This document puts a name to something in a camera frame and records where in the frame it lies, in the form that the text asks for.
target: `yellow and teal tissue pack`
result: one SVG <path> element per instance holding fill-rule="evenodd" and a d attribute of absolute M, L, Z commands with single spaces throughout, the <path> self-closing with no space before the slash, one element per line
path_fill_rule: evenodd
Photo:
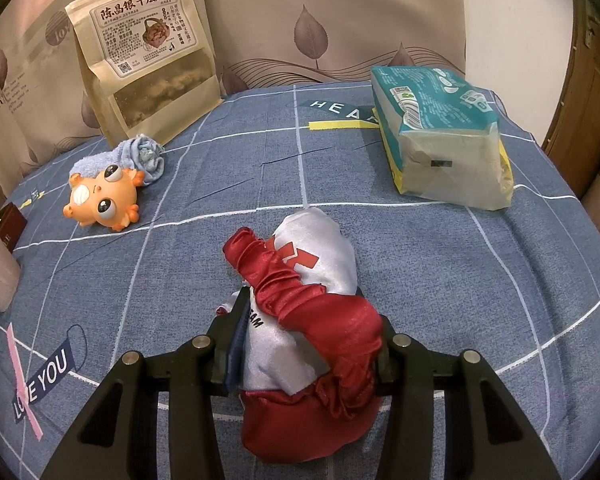
<path fill-rule="evenodd" d="M 400 193 L 487 210 L 511 204 L 511 167 L 484 94 L 440 68 L 375 66 L 371 82 Z"/>

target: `red satin sleeve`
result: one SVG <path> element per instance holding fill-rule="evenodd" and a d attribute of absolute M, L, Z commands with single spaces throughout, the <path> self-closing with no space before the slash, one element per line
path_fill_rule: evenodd
<path fill-rule="evenodd" d="M 253 287 L 260 309 L 284 329 L 301 332 L 328 362 L 330 373 L 315 383 L 323 405 L 335 418 L 353 418 L 374 398 L 371 363 L 382 345 L 382 322 L 373 306 L 359 296 L 303 285 L 298 273 L 246 227 L 222 250 Z"/>

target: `red and white satin clothing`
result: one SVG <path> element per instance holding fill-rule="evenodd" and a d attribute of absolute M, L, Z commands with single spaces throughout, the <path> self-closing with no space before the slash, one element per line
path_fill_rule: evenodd
<path fill-rule="evenodd" d="M 267 242 L 239 229 L 223 251 L 251 285 L 244 446 L 264 462 L 292 463 L 358 439 L 380 405 L 372 362 L 382 323 L 355 295 L 355 256 L 338 224 L 309 208 Z"/>

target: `orange toy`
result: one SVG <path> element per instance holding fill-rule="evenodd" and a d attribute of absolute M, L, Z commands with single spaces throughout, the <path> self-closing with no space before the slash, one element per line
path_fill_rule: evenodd
<path fill-rule="evenodd" d="M 136 187 L 142 186 L 143 179 L 144 172 L 115 164 L 101 171 L 96 178 L 74 173 L 69 177 L 71 200 L 64 206 L 62 214 L 77 220 L 80 227 L 98 222 L 114 231 L 122 231 L 140 218 Z"/>

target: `metal screw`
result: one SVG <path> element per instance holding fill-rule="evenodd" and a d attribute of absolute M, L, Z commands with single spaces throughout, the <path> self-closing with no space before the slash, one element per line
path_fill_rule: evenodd
<path fill-rule="evenodd" d="M 396 334 L 394 335 L 393 342 L 396 346 L 405 348 L 411 344 L 411 338 L 406 334 Z"/>
<path fill-rule="evenodd" d="M 208 335 L 197 335 L 191 340 L 191 343 L 196 348 L 206 348 L 211 344 L 211 338 Z"/>
<path fill-rule="evenodd" d="M 462 357 L 464 357 L 465 361 L 474 365 L 480 362 L 480 354 L 475 350 L 467 350 L 462 354 Z"/>
<path fill-rule="evenodd" d="M 138 359 L 140 358 L 140 354 L 138 352 L 125 352 L 122 355 L 122 362 L 125 365 L 134 365 L 138 362 Z"/>

